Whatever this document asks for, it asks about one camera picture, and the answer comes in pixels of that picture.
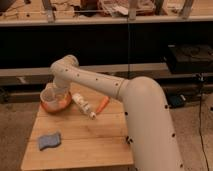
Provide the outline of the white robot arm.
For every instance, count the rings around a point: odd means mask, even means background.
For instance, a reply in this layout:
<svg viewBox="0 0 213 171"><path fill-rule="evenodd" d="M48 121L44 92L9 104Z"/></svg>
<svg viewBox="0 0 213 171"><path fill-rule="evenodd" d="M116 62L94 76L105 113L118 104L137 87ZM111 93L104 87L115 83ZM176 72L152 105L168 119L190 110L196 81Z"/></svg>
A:
<svg viewBox="0 0 213 171"><path fill-rule="evenodd" d="M57 91L76 82L123 104L127 142L137 171L185 171L166 96L155 80L86 71L73 55L55 61L50 70Z"/></svg>

